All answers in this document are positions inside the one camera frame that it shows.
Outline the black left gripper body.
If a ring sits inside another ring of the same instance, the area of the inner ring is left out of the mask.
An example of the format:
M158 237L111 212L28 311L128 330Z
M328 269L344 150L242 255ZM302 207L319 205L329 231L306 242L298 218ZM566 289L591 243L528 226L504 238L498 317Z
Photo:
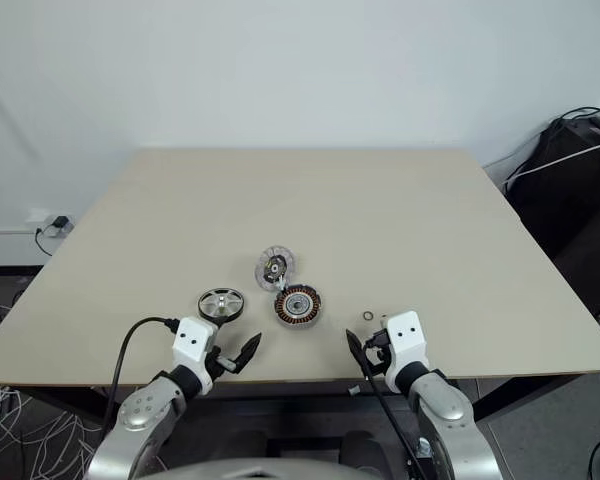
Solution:
M231 359L223 357L219 346L213 346L206 354L204 366L213 382L220 378L224 373L237 373L236 363Z

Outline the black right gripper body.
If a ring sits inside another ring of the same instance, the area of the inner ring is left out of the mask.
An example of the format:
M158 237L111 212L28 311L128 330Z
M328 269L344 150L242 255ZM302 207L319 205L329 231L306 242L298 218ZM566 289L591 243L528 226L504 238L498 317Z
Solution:
M388 330L382 328L365 340L362 354L362 370L366 377L385 375L392 360Z

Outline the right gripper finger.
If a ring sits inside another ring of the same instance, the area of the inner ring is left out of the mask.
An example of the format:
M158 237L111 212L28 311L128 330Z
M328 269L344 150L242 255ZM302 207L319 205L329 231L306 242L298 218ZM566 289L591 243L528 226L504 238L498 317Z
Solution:
M349 351L363 374L368 373L368 359L358 336L349 329L345 330Z

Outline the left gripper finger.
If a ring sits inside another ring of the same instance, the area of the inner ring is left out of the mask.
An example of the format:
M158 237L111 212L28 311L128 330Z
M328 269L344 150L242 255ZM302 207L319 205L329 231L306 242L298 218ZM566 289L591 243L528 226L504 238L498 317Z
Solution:
M262 334L258 333L251 337L241 348L239 355L233 360L233 374L239 374L252 360L254 357L260 341L262 338Z

